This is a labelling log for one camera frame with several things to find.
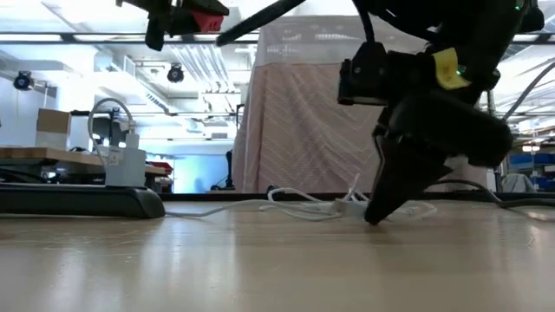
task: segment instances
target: wooden board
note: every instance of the wooden board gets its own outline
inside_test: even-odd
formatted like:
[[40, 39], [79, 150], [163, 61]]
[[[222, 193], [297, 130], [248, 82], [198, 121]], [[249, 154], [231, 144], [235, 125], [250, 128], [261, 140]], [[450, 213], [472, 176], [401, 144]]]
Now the wooden board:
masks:
[[[46, 147], [0, 147], [0, 159], [52, 159], [90, 166], [102, 166], [96, 155], [56, 150]], [[152, 174], [166, 175], [166, 170], [155, 166], [146, 166]]]
[[428, 218], [379, 227], [254, 206], [203, 219], [0, 217], [0, 310], [555, 311], [552, 222], [433, 204]]

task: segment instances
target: ceiling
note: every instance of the ceiling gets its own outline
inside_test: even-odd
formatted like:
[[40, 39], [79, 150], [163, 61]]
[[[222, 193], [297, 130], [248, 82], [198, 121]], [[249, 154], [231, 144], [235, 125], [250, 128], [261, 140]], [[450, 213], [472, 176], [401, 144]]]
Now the ceiling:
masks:
[[[272, 2], [222, 1], [231, 11], [224, 21], [223, 29], [228, 29]], [[352, 3], [348, 0], [344, 2], [344, 5], [337, 5], [334, 0], [308, 0], [288, 15], [355, 15]], [[544, 32], [555, 32], [555, 0], [539, 1], [539, 5], [546, 18]], [[423, 47], [424, 42], [420, 39], [403, 34], [381, 20], [374, 20], [374, 23], [376, 39], [386, 43], [390, 49], [416, 51]], [[0, 1], [0, 32], [144, 33], [146, 27], [146, 12], [126, 4], [117, 8], [114, 0]], [[144, 113], [145, 117], [140, 118], [143, 126], [189, 127], [194, 114], [232, 113], [236, 105], [245, 101], [255, 48], [252, 44], [232, 44], [222, 49], [208, 45], [167, 44], [161, 52], [156, 52], [142, 44], [51, 45], [40, 48], [2, 45], [0, 56], [4, 55], [4, 60], [8, 58], [14, 61], [61, 62], [64, 66], [63, 75], [47, 75], [48, 72], [60, 71], [61, 65], [57, 64], [56, 67], [52, 63], [50, 71], [43, 68], [37, 71], [36, 78], [50, 80], [49, 83], [53, 85], [62, 85], [67, 80], [86, 77], [87, 81], [98, 84], [99, 96], [119, 96], [127, 103], [134, 104], [135, 111]], [[553, 46], [512, 46], [507, 51], [506, 59], [499, 65], [502, 78], [494, 90], [500, 112], [506, 111], [530, 81], [550, 62], [555, 61], [553, 52]], [[185, 77], [181, 83], [167, 80], [167, 71], [173, 63], [188, 64], [183, 66]], [[554, 81], [555, 71], [548, 74], [540, 86], [531, 92], [519, 112], [553, 112]], [[150, 100], [145, 100], [145, 94], [149, 94], [147, 98]], [[184, 117], [165, 117], [160, 106], [153, 105], [155, 102], [163, 104], [167, 108], [166, 112], [181, 112]], [[519, 122], [524, 130], [531, 127], [555, 127], [552, 117], [521, 116], [512, 121]], [[230, 127], [235, 127], [231, 120]]]

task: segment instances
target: tangled white cable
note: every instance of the tangled white cable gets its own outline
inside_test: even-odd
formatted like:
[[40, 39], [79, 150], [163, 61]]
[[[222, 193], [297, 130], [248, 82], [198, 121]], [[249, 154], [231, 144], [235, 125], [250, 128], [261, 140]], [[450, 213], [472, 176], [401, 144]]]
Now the tangled white cable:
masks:
[[[349, 191], [343, 198], [336, 199], [334, 202], [326, 202], [322, 201], [318, 198], [314, 198], [309, 194], [304, 192], [300, 192], [299, 190], [285, 187], [285, 188], [277, 188], [268, 192], [268, 199], [253, 199], [253, 200], [245, 200], [240, 201], [237, 203], [224, 205], [214, 210], [200, 212], [200, 213], [190, 213], [190, 212], [172, 212], [167, 211], [166, 214], [169, 216], [175, 217], [183, 217], [183, 218], [202, 218], [210, 216], [214, 213], [218, 213], [221, 211], [230, 210], [233, 208], [245, 207], [246, 205], [260, 205], [258, 208], [260, 211], [268, 211], [270, 209], [279, 209], [282, 213], [291, 216], [293, 218], [298, 218], [305, 221], [326, 221], [326, 220], [333, 220], [338, 218], [343, 218], [345, 216], [345, 212], [349, 209], [349, 205], [353, 205], [352, 207], [357, 207], [358, 211], [360, 208], [364, 208], [368, 205], [369, 199], [357, 190], [359, 175], [355, 176], [355, 180], [353, 184], [350, 186]], [[286, 204], [280, 203], [274, 200], [273, 196], [276, 193], [287, 192], [287, 193], [295, 193], [300, 195], [306, 199], [308, 199], [309, 203], [301, 203], [301, 204]], [[424, 212], [416, 213], [417, 211], [421, 210], [421, 207], [413, 207], [413, 206], [406, 206], [404, 205], [397, 211], [396, 214], [403, 214], [408, 215], [409, 219], [420, 219], [424, 218], [432, 213], [435, 213], [437, 209], [435, 206], [421, 202], [426, 209]], [[395, 219], [388, 218], [388, 221], [395, 222]]]

